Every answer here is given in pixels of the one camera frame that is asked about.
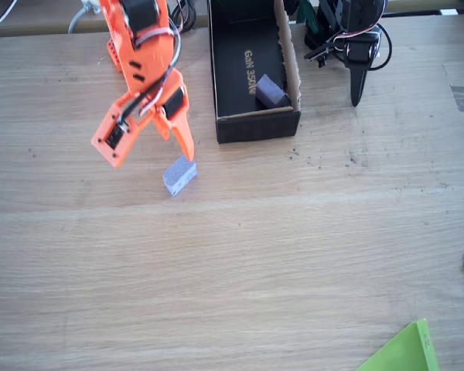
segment black box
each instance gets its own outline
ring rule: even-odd
[[[295,135],[299,71],[282,0],[208,0],[211,68],[219,143]],[[267,109],[256,82],[267,74],[291,106]]]

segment wood grain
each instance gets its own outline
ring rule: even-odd
[[[117,171],[90,146],[125,91],[108,34],[0,38],[0,370],[352,370],[419,318],[464,370],[464,16],[384,25],[357,108],[294,27],[297,135],[220,146],[207,31],[184,36],[176,198],[175,139]]]

